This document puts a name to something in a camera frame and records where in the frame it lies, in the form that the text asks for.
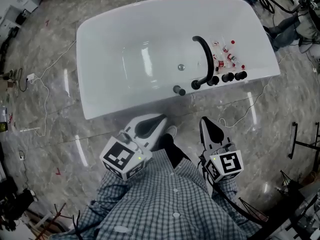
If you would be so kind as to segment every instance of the gray marble floor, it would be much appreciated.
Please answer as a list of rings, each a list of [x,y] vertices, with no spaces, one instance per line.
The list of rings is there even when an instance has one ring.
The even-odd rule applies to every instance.
[[[44,0],[28,18],[7,55],[6,70],[23,67],[28,74],[38,76],[50,66],[76,38],[79,25],[105,11],[134,3],[137,0]],[[288,5],[286,0],[277,0]],[[259,4],[253,8],[262,24],[272,26],[272,15]],[[276,11],[274,21],[288,17]],[[239,196],[261,210],[267,210],[280,198],[275,187],[281,186],[279,173],[284,170],[291,178],[305,176],[312,168],[314,152],[296,147],[292,160],[290,149],[291,124],[299,123],[298,138],[314,140],[314,122],[320,121],[320,92],[317,76],[305,54],[297,46],[289,46],[276,53],[281,75],[273,77],[254,106],[256,118],[248,115],[231,128],[233,140],[241,149],[245,170],[237,178]],[[64,76],[68,76],[69,93],[65,91]],[[5,164],[18,187],[26,187],[24,165],[19,150],[27,152],[25,165],[28,185],[39,199],[35,210],[54,211],[53,204],[67,203],[65,214],[75,214],[94,198],[95,190],[105,172],[99,154],[111,135],[123,128],[133,116],[149,112],[164,113],[177,125],[176,144],[195,161],[202,153],[199,120],[208,116],[223,117],[233,125],[247,111],[252,101],[263,91],[268,80],[250,82],[233,88],[207,90],[142,105],[121,112],[85,120],[80,94],[74,45],[43,77],[50,94],[47,100],[46,135],[24,128],[40,127],[44,133],[44,101],[47,91],[40,81],[28,85],[26,92],[8,90],[1,95],[1,103],[13,113],[9,131],[0,134],[5,152]],[[76,138],[88,162],[81,162]]]

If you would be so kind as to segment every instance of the leg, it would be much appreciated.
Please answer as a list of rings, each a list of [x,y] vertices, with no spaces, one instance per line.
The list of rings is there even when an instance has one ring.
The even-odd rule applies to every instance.
[[[298,35],[296,28],[299,26],[300,22],[297,21],[290,27],[288,27],[285,31],[283,31],[281,34],[278,34],[275,39],[271,39],[271,45],[273,50],[276,52],[281,47],[286,47],[290,45],[294,40],[297,40],[300,38]]]
[[[290,18],[286,18],[280,22],[278,26],[270,27],[269,31],[271,35],[279,35],[280,33],[284,32],[287,28],[292,26],[294,23],[298,22],[298,15],[293,15]]]
[[[182,158],[189,159],[185,153],[178,148],[172,136],[168,133],[162,135],[159,139],[158,150],[164,149],[166,155],[168,156],[170,163],[172,164],[173,168],[176,168],[177,165],[181,162]]]

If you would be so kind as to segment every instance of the black faucet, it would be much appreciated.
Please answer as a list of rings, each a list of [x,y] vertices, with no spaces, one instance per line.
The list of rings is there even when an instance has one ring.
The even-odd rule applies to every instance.
[[[192,40],[200,43],[200,45],[204,49],[206,61],[208,64],[208,72],[207,72],[206,76],[200,80],[194,80],[191,83],[191,87],[194,90],[198,90],[201,85],[209,82],[212,79],[212,77],[214,76],[215,65],[214,65],[214,58],[212,56],[211,50],[210,50],[207,42],[201,36],[198,36],[198,35],[192,37]]]

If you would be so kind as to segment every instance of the checkered shirt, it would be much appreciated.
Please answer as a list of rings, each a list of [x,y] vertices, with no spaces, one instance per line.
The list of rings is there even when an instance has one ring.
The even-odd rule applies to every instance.
[[[234,180],[219,184],[234,200]],[[197,167],[183,158],[174,169],[164,149],[127,182],[107,172],[81,215],[83,240],[242,240],[260,226],[237,213],[215,191],[210,197]],[[75,231],[55,234],[51,240],[78,240]]]

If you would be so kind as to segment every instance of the marker cube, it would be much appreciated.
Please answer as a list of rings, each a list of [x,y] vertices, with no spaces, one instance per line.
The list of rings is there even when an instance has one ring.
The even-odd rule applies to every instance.
[[[100,155],[104,167],[124,181],[127,181],[146,166],[146,158],[145,155],[135,151],[113,136]]]
[[[240,150],[210,155],[204,165],[215,183],[235,178],[244,170]]]

